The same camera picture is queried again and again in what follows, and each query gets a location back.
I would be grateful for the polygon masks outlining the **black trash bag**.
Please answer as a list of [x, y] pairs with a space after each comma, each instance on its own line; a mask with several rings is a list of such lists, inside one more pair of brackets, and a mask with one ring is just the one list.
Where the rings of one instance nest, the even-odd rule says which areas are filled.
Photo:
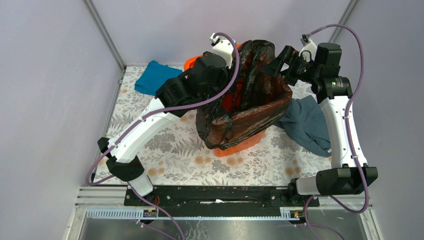
[[292, 100], [281, 75], [261, 71], [276, 58], [272, 42], [248, 40], [238, 52], [240, 68], [231, 89], [196, 112], [196, 129], [208, 149], [225, 150], [266, 130], [282, 118]]

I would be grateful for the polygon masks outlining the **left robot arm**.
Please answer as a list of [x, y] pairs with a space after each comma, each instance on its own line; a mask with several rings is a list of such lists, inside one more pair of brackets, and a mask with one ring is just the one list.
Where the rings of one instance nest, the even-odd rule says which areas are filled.
[[158, 132], [186, 112], [209, 104], [230, 87], [231, 55], [206, 51], [191, 68], [159, 87], [142, 113], [116, 137], [101, 137], [97, 144], [112, 176], [127, 182], [144, 206], [155, 200], [154, 186], [138, 158], [141, 148]]

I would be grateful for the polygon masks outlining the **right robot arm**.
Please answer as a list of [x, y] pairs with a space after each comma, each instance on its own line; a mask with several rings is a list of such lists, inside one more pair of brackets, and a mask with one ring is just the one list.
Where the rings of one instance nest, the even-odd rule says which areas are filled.
[[352, 104], [353, 91], [348, 78], [340, 76], [342, 49], [335, 43], [320, 43], [315, 58], [305, 60], [302, 52], [290, 45], [262, 68], [273, 77], [280, 74], [285, 82], [294, 86], [298, 80], [311, 85], [325, 117], [331, 155], [330, 169], [315, 176], [291, 181], [295, 186], [287, 191], [287, 201], [301, 205], [307, 195], [358, 195], [378, 178], [376, 167], [368, 165], [356, 132]]

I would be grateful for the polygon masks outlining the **orange plastic trash bin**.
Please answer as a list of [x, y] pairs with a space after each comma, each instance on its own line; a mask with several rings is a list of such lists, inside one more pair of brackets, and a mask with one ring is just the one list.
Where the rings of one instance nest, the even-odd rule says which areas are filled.
[[[187, 70], [187, 69], [191, 68], [194, 65], [195, 60], [197, 58], [201, 57], [201, 56], [202, 55], [198, 55], [198, 56], [194, 56], [192, 58], [189, 58], [184, 63], [183, 69]], [[247, 149], [259, 144], [261, 139], [264, 137], [265, 132], [266, 132], [266, 130], [263, 130], [262, 132], [259, 132], [259, 133], [255, 134], [254, 136], [242, 141], [241, 143], [239, 143], [235, 146], [229, 147], [225, 150], [222, 150], [220, 148], [214, 148], [214, 149], [212, 149], [213, 154], [216, 157], [221, 158], [221, 157], [226, 157], [226, 156], [237, 154], [241, 151], [247, 150]]]

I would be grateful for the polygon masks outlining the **grey-blue cloth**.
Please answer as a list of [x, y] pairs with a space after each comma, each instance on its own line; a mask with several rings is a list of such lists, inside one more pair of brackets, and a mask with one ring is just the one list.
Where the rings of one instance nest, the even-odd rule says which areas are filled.
[[320, 157], [332, 155], [326, 119], [313, 96], [293, 98], [274, 125], [284, 129], [292, 140], [307, 151]]

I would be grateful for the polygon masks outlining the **blue cloth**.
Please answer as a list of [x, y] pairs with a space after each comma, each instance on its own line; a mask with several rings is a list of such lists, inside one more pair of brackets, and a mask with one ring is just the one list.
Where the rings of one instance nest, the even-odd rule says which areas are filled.
[[142, 75], [135, 82], [134, 90], [145, 95], [154, 96], [156, 91], [171, 78], [177, 77], [183, 71], [156, 61], [150, 61]]

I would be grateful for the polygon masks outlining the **floral table mat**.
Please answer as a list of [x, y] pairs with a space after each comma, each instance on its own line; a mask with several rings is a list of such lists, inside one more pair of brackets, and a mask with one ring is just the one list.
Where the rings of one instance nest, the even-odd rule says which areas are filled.
[[[129, 66], [106, 132], [116, 137], [153, 98], [135, 91], [146, 66]], [[286, 186], [331, 168], [331, 157], [317, 156], [293, 141], [284, 129], [269, 127], [260, 142], [238, 153], [216, 157], [196, 129], [196, 111], [157, 133], [138, 153], [155, 185]]]

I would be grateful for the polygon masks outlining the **right aluminium frame post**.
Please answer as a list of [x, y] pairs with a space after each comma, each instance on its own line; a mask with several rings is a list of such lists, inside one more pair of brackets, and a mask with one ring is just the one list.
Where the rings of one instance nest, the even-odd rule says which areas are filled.
[[[349, 21], [349, 18], [351, 17], [352, 13], [355, 11], [355, 8], [357, 7], [360, 0], [350, 0], [347, 4], [347, 7], [345, 8], [343, 14], [341, 15], [338, 24], [339, 25], [346, 25]], [[343, 28], [341, 27], [335, 27], [330, 38], [330, 43], [335, 43], [337, 39], [339, 38], [339, 35]]]

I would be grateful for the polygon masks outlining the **aluminium frame post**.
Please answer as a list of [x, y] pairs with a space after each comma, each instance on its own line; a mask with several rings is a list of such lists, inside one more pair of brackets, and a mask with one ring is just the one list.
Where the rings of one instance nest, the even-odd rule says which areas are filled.
[[111, 35], [109, 34], [106, 25], [104, 24], [101, 15], [99, 14], [94, 2], [92, 0], [82, 0], [84, 3], [90, 17], [92, 18], [94, 24], [96, 25], [106, 47], [110, 51], [112, 58], [118, 65], [119, 69], [124, 72], [127, 65], [125, 64], [123, 58], [121, 57]]
[[[350, 0], [347, 4], [347, 7], [345, 8], [343, 14], [341, 15], [338, 24], [339, 25], [346, 25], [349, 21], [349, 18], [351, 17], [352, 13], [355, 11], [355, 8], [357, 7], [360, 0]], [[330, 38], [330, 43], [335, 43], [337, 39], [339, 38], [339, 35], [343, 28], [341, 27], [335, 27]]]

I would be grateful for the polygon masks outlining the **left aluminium frame post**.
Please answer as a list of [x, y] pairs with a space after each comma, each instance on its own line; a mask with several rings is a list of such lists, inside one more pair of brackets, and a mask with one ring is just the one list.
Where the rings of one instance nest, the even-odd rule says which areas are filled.
[[111, 35], [109, 34], [106, 25], [104, 24], [101, 15], [99, 14], [94, 2], [92, 0], [82, 0], [84, 3], [90, 17], [92, 18], [94, 24], [96, 25], [106, 47], [110, 51], [112, 58], [118, 65], [119, 69], [124, 72], [127, 65], [125, 64], [123, 58], [121, 57]]

